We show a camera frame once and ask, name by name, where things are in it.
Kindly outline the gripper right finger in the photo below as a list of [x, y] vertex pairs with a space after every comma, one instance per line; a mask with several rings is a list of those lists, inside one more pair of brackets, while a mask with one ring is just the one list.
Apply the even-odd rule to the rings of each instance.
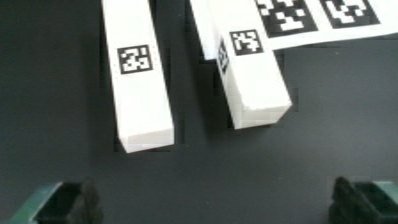
[[329, 224], [398, 224], [398, 185], [393, 181], [336, 179]]

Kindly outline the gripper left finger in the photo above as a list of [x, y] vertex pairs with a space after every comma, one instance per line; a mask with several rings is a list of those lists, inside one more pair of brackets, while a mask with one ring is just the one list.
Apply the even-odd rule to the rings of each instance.
[[5, 220], [5, 224], [103, 224], [103, 209], [94, 181], [42, 185]]

